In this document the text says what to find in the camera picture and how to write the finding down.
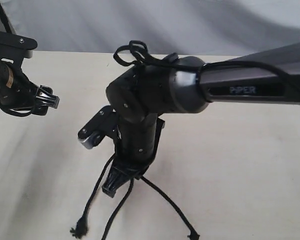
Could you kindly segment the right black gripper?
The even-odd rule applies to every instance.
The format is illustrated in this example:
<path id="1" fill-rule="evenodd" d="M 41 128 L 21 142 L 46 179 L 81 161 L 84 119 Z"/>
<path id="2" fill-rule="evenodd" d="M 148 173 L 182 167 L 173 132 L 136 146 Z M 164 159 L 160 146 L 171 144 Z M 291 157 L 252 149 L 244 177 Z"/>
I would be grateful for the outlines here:
<path id="1" fill-rule="evenodd" d="M 117 190 L 143 174 L 156 158 L 161 131 L 165 122 L 158 114 L 148 114 L 142 121 L 132 123 L 119 117 L 115 163 L 110 167 L 102 192 L 114 198 Z"/>

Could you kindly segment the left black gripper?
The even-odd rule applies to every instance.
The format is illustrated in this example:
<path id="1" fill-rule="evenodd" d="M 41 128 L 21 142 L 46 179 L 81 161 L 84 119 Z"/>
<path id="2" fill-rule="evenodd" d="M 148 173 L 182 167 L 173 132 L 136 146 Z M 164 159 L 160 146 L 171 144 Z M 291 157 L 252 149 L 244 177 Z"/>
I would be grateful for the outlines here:
<path id="1" fill-rule="evenodd" d="M 11 62 L 0 62 L 0 109 L 14 117 L 27 117 L 37 107 L 57 109 L 60 98 L 53 89 L 31 82 L 22 70 L 17 71 Z"/>

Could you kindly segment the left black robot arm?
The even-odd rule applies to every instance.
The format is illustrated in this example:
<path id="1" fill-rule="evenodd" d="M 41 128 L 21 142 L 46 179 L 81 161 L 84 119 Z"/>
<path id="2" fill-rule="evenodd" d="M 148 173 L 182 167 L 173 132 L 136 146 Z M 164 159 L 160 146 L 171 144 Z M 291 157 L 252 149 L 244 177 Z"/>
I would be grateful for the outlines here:
<path id="1" fill-rule="evenodd" d="M 45 116 L 60 98 L 52 88 L 31 82 L 21 68 L 0 60 L 0 110 L 14 117 Z"/>

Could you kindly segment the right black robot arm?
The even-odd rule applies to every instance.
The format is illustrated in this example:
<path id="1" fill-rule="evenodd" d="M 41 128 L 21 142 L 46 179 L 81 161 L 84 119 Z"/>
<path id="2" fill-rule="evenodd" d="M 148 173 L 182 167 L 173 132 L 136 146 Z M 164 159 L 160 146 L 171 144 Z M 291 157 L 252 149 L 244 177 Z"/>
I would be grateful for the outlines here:
<path id="1" fill-rule="evenodd" d="M 197 114 L 213 102 L 300 105 L 300 43 L 212 63 L 176 53 L 158 59 L 135 40 L 118 51 L 134 60 L 115 53 L 128 70 L 106 88 L 118 116 L 115 158 L 102 186 L 110 197 L 155 159 L 163 114 Z"/>

